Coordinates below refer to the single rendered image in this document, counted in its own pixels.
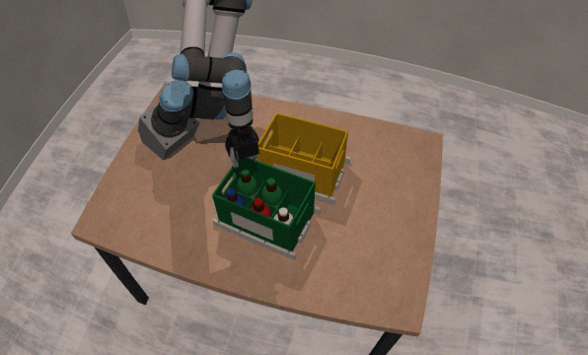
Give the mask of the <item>yellow divided crate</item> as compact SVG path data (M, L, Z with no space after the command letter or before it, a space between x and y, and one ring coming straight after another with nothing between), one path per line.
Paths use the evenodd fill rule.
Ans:
M340 174L340 158L344 166L347 136L346 130L287 115L264 136L258 161L312 180L315 192L332 196Z

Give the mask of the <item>green plastic crate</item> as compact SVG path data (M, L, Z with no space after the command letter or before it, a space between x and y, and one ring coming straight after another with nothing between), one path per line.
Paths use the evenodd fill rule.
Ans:
M257 179L258 185L254 198L237 192L244 198L246 207L225 199L228 189L234 188L237 191L236 183L243 169L251 172L251 175ZM236 175L222 193L222 189L234 173ZM270 208L271 218L250 209L253 201L261 198L261 190L269 178L274 178L283 190L283 198L277 208L265 203ZM218 199L218 219L259 239L293 251L304 227L314 214L315 187L316 183L312 180L262 162L255 163L253 159L250 159L238 166L226 179ZM289 225L273 219L280 208L286 208L293 215Z

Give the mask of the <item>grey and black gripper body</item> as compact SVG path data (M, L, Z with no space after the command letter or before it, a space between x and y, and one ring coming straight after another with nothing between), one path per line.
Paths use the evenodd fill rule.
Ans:
M256 138L256 135L254 133L253 128L250 127L252 125L252 123L253 123L253 120L251 120L248 124L246 124L244 126L235 126L235 125L232 125L228 122L229 126L232 128L230 130L230 132L228 133L228 135L229 135L229 137L231 137L230 141L231 140L233 141L233 143L231 142L231 144L233 144L233 147L234 147L234 153L235 153L236 160L238 160L237 153L238 153L239 159L244 159L244 158L259 154L257 138ZM235 130L235 129L237 129L237 130ZM238 134L238 131L239 131L239 134ZM249 134L247 134L247 133L249 133ZM252 139L250 139L250 134L252 136ZM239 137L237 135L239 135ZM242 144L240 144L240 137L241 137ZM246 142L246 137L247 137L247 142ZM237 153L236 153L236 150L237 150Z

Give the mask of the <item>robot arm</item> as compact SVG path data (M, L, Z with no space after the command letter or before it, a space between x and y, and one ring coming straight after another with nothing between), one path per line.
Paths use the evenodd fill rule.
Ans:
M214 120L227 117L227 121L235 126L244 126L253 119L255 107L247 65L242 55L232 52L239 18L251 8L252 2L183 0L181 52L175 55L172 67L172 78L176 81L164 87L151 118L158 134L164 137L180 135L189 118ZM204 56L206 5L213 5L215 13L208 50L210 57ZM198 87L186 81L197 81Z

